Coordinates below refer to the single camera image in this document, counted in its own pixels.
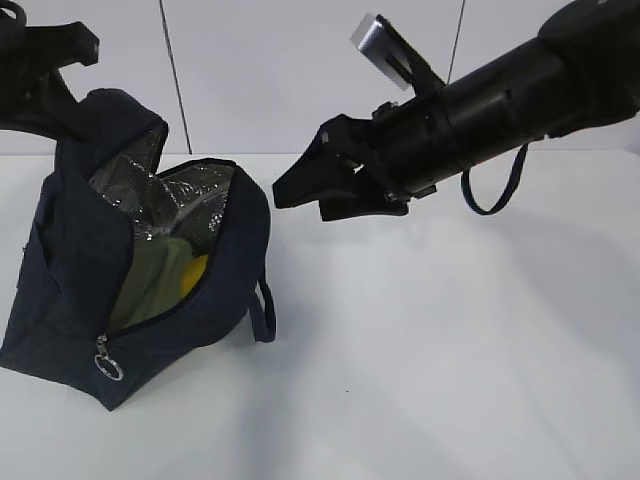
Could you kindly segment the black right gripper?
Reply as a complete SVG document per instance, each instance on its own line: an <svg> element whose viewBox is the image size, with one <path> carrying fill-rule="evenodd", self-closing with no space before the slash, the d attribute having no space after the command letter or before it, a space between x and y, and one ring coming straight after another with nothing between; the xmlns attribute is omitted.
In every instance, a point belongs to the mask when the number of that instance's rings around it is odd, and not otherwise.
<svg viewBox="0 0 640 480"><path fill-rule="evenodd" d="M453 176L453 127L440 102L381 106L370 119L326 121L272 185L278 209L319 202L324 222L406 216Z"/></svg>

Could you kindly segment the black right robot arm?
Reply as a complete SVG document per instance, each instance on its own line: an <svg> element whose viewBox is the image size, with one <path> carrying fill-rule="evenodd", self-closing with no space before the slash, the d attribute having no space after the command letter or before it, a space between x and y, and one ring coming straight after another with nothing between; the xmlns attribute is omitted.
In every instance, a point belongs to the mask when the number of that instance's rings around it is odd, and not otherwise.
<svg viewBox="0 0 640 480"><path fill-rule="evenodd" d="M368 119L323 123L301 157L274 182L279 209L316 203L325 221L404 216L414 199L509 150L516 158L496 202L519 186L529 146L618 124L639 112L639 5L573 1L537 35L461 79L444 82L381 15L367 15L352 44L413 97Z"/></svg>

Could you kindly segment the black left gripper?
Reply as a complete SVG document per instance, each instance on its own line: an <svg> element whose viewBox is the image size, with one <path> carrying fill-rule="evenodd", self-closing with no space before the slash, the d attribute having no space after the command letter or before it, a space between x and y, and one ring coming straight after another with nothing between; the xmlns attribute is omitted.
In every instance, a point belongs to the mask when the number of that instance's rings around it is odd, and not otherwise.
<svg viewBox="0 0 640 480"><path fill-rule="evenodd" d="M82 22L29 26L25 10L1 3L1 130L55 141L93 140L98 113L78 102L59 69L98 62L99 39Z"/></svg>

